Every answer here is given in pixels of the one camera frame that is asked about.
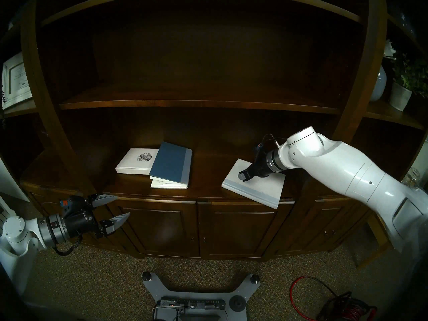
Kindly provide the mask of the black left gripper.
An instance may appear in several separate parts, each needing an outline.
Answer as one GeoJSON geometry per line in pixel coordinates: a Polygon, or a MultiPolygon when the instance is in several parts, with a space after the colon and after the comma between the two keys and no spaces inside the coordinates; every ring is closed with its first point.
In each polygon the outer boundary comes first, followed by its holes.
{"type": "MultiPolygon", "coordinates": [[[[97,208],[117,200],[119,197],[109,194],[92,194],[88,196],[87,208],[97,208]]],[[[86,233],[94,233],[96,238],[108,237],[114,234],[129,218],[130,212],[102,220],[99,226],[94,209],[63,210],[66,237],[75,238],[86,233]]]]}

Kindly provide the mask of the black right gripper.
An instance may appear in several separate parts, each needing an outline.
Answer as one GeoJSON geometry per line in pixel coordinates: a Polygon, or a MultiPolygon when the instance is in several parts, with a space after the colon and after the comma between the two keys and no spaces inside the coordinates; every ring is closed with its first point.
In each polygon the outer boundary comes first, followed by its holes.
{"type": "Polygon", "coordinates": [[[268,177],[268,164],[266,156],[259,156],[253,164],[247,167],[247,169],[240,171],[238,174],[239,180],[244,182],[252,179],[253,177],[268,177]]]}

